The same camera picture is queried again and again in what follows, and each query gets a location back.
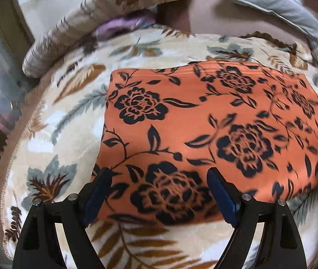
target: silver bolt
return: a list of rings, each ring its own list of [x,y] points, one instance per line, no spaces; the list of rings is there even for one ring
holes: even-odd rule
[[[39,198],[33,200],[33,205],[38,206],[42,201]]]
[[[251,199],[251,195],[248,193],[244,193],[243,195],[241,195],[241,197],[246,201],[249,201]]]
[[[277,201],[277,203],[280,204],[281,206],[285,206],[285,205],[286,205],[286,201],[283,200],[283,199],[279,199],[279,200]]]
[[[69,196],[68,196],[68,200],[70,200],[70,201],[74,201],[77,198],[78,198],[78,194],[76,194],[76,193],[69,194]]]

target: beige leaf-patterned blanket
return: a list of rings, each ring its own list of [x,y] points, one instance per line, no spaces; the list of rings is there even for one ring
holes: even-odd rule
[[[117,69],[164,69],[192,61],[257,62],[288,76],[305,74],[318,94],[318,68],[260,38],[189,35],[162,26],[138,30],[68,53],[28,97],[0,162],[0,241],[12,258],[34,198],[63,200],[90,181],[103,135],[110,75]],[[318,187],[289,201],[307,263],[318,264]],[[142,228],[97,221],[87,229],[107,269],[209,269],[233,230],[224,221]],[[244,265],[250,268],[263,226]],[[68,268],[75,268],[62,228]]]

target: orange floral fabric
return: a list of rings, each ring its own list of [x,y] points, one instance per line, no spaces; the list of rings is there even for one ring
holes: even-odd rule
[[[95,171],[114,176],[100,219],[219,219],[206,184],[212,166],[261,201],[318,184],[318,96],[303,74],[220,61],[120,69],[106,107]]]

